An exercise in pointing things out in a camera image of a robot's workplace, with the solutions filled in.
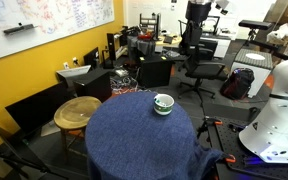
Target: wall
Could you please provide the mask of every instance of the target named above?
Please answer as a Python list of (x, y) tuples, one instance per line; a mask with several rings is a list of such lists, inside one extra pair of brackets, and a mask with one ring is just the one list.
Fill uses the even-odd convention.
[(65, 61), (73, 67), (73, 57), (82, 63), (83, 55), (93, 48), (104, 49), (106, 33), (118, 32), (124, 25), (123, 0), (114, 0), (114, 9), (115, 21), (112, 23), (0, 58), (1, 127), (10, 132), (19, 129), (5, 106), (56, 84), (55, 71), (63, 69)]
[[(219, 27), (232, 28), (238, 33), (237, 38), (246, 39), (249, 29), (241, 28), (238, 23), (243, 20), (262, 21), (269, 10), (272, 3), (276, 0), (229, 0), (230, 4), (227, 6), (228, 14), (222, 15), (219, 10), (212, 9), (209, 15), (221, 16)], [(124, 0), (125, 10), (125, 24), (128, 26), (138, 25), (139, 14), (142, 13), (144, 17), (150, 17), (155, 13), (162, 14), (162, 29), (167, 29), (172, 33), (179, 33), (178, 20), (186, 21), (185, 13), (187, 0), (178, 0), (175, 3), (175, 9), (171, 10), (171, 0)]]

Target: round table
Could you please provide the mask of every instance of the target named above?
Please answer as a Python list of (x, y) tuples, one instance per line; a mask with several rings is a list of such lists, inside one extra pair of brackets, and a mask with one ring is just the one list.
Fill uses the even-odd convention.
[(68, 131), (81, 130), (83, 133), (90, 117), (101, 105), (95, 97), (82, 96), (71, 99), (55, 112), (54, 122), (61, 129), (62, 146), (67, 159), (66, 134)]
[(188, 114), (177, 103), (169, 115), (157, 114), (155, 95), (122, 94), (93, 114), (85, 139), (92, 179), (181, 179), (198, 173), (190, 169), (199, 162)]

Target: yellow wall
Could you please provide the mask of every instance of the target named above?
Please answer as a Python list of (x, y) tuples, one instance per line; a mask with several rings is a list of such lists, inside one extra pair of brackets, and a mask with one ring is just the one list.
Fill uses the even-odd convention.
[(5, 106), (56, 84), (55, 71), (63, 69), (64, 62), (74, 67), (73, 57), (82, 64), (84, 54), (95, 47), (101, 51), (107, 46), (106, 33), (118, 32), (124, 25), (123, 0), (114, 0), (114, 9), (114, 22), (0, 58), (1, 127), (10, 132), (19, 129)]

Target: wooden stool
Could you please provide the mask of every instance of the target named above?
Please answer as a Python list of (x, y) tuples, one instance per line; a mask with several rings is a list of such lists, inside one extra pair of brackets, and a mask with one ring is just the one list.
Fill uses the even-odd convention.
[(56, 110), (54, 122), (61, 129), (62, 146), (66, 160), (68, 159), (68, 148), (76, 139), (67, 145), (66, 134), (69, 131), (81, 130), (84, 135), (90, 117), (101, 104), (101, 101), (94, 97), (83, 96), (67, 101)]

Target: blue tablecloth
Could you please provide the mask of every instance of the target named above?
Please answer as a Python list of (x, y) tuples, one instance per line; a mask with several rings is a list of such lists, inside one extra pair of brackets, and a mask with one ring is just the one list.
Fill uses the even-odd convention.
[(202, 148), (188, 114), (177, 103), (157, 114), (151, 92), (119, 95), (103, 103), (86, 128), (92, 178), (200, 179), (221, 156)]

